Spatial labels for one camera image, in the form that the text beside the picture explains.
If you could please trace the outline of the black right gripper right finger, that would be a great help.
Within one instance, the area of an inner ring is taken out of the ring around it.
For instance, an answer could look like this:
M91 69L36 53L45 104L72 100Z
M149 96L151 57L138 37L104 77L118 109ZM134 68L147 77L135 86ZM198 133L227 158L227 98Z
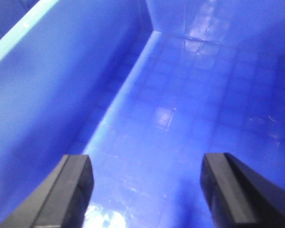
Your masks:
M232 154L204 154L200 184L216 228L285 228L285 190Z

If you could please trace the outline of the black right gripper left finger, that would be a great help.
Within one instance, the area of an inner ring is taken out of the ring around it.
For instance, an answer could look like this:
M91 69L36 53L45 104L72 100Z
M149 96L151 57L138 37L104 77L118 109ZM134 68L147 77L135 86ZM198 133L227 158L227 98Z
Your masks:
M0 228L80 228L94 189L88 155L64 155Z

